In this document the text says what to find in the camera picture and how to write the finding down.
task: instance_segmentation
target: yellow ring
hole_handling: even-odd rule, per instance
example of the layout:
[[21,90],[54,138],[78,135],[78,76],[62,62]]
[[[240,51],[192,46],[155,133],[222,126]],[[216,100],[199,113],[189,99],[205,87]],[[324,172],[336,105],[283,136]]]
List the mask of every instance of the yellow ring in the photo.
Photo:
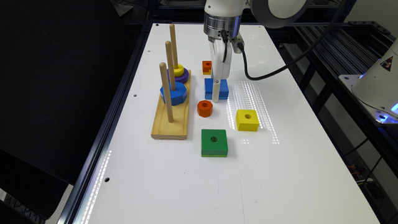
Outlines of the yellow ring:
[[174,69],[174,76],[175,77],[181,77],[184,74],[184,67],[182,65],[178,65],[178,68]]

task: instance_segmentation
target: purple ring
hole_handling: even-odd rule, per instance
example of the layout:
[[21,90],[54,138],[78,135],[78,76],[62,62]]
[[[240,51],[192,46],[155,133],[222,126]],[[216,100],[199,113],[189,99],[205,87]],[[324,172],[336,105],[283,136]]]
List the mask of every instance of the purple ring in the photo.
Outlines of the purple ring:
[[175,77],[174,80],[176,82],[180,82],[180,83],[186,83],[189,79],[189,72],[186,68],[184,68],[184,74],[182,74],[182,76],[180,77]]

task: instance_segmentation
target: wooden peg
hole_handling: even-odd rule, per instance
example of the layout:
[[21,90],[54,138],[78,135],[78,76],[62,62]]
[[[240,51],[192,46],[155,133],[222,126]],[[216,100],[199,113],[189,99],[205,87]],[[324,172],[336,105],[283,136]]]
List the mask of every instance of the wooden peg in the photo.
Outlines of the wooden peg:
[[177,41],[175,39],[175,27],[174,27],[174,24],[170,24],[170,36],[171,36],[171,39],[172,39],[173,67],[174,67],[174,69],[178,69]]
[[173,66],[173,56],[172,56],[172,43],[166,41],[166,54],[167,54],[167,65],[169,66],[169,80],[170,88],[175,91],[175,77],[174,77],[174,66]]
[[165,63],[160,63],[160,75],[162,76],[162,86],[163,86],[163,92],[164,92],[164,101],[166,104],[166,110],[167,110],[167,117],[169,119],[169,122],[173,122],[173,109],[172,109],[172,99],[170,95],[170,87],[169,87],[169,79],[167,75],[167,67]]

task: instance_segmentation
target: white table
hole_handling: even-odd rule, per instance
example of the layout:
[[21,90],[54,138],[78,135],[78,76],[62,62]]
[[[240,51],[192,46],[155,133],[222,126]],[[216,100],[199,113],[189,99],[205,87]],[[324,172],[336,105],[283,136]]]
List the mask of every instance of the white table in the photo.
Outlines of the white table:
[[[233,54],[229,100],[202,118],[203,25],[177,24],[179,63],[192,71],[188,139],[150,137],[167,62],[169,25],[153,26],[97,188],[82,223],[379,223],[289,71],[252,82]],[[249,73],[284,65],[263,27],[241,26]],[[236,129],[237,109],[256,109],[258,132]],[[227,158],[201,157],[201,130],[225,129]]]

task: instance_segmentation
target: orange block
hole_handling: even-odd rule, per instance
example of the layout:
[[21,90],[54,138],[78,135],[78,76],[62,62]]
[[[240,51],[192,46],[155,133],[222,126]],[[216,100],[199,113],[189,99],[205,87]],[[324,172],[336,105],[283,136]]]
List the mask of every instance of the orange block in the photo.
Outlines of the orange block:
[[213,104],[210,101],[203,100],[198,103],[198,114],[204,118],[210,116],[213,112]]
[[211,70],[211,61],[202,61],[201,66],[203,73],[208,73]]

